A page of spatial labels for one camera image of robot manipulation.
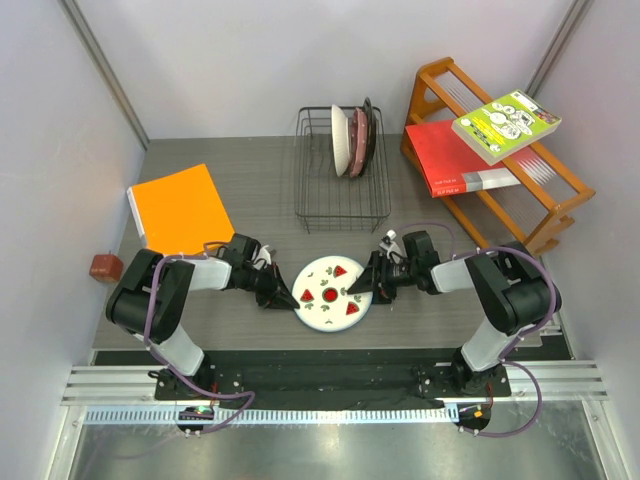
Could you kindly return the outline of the pink polka dot plate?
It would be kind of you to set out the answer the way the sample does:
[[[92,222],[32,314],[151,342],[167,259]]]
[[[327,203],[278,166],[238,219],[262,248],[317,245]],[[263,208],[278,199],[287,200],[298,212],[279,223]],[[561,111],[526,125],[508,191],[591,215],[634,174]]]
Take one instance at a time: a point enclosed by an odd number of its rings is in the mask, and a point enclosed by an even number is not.
[[[349,176],[351,178],[359,176],[363,170],[368,134],[368,116],[362,108],[357,107],[352,117],[351,163],[349,167]]]

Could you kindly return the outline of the brown floral pattern plate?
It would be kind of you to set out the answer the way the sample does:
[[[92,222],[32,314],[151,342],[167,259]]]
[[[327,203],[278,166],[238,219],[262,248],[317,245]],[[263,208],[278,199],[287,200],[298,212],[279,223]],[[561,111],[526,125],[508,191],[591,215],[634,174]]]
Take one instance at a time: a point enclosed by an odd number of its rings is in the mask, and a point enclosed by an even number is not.
[[[331,137],[335,172],[343,176],[348,172],[354,155],[353,122],[337,105],[331,106]]]

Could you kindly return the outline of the black wire dish rack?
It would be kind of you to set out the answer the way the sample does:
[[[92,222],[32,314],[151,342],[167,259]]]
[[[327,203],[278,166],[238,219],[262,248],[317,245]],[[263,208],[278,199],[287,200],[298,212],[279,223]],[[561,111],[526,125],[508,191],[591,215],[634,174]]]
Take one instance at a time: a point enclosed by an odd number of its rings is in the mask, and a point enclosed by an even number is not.
[[[338,176],[331,138],[331,108],[298,111],[293,147],[294,212],[303,228],[314,231],[376,230],[391,213],[391,197],[379,108],[373,109],[375,147],[359,177]]]

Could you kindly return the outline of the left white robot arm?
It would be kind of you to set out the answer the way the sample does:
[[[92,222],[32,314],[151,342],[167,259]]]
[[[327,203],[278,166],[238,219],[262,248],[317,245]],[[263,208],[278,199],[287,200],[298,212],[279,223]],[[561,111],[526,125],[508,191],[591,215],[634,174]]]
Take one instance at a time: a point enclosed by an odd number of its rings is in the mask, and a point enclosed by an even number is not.
[[[201,254],[137,252],[107,301],[106,318],[158,354],[190,398],[205,397],[214,383],[210,360],[181,326],[191,292],[243,290],[263,309],[295,310],[299,302],[287,288],[267,247],[235,233]]]

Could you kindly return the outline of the white watermelon pattern plate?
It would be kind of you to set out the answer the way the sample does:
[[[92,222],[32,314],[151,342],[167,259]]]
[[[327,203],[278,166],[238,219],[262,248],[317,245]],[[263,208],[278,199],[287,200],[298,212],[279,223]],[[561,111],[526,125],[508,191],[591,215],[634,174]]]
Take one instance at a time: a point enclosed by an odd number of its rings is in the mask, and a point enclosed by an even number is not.
[[[298,319],[324,333],[347,330],[360,322],[372,305],[372,293],[349,294],[364,267],[345,256],[325,256],[307,264],[291,293],[298,301]]]

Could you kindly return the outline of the black rimmed beige plate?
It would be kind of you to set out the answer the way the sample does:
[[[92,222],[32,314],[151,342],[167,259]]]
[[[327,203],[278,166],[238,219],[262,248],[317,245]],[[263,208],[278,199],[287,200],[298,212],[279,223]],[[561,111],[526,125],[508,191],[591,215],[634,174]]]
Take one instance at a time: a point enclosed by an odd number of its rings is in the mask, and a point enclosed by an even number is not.
[[[365,143],[365,157],[359,176],[362,177],[368,170],[371,163],[377,142],[377,120],[374,114],[374,108],[369,97],[366,97],[363,103],[363,111],[367,119],[367,136]]]

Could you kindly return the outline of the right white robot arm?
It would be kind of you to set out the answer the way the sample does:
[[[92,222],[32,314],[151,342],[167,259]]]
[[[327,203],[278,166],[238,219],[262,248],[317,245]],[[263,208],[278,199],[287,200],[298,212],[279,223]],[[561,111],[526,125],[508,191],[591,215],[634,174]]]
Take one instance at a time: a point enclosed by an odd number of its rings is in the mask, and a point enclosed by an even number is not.
[[[447,380],[458,394],[484,392],[506,355],[561,307],[558,288],[518,242],[446,262],[424,230],[404,235],[402,242],[400,250],[395,233],[388,232],[347,293],[370,293],[374,304],[390,304],[400,287],[429,295],[473,290],[484,319],[451,360]]]

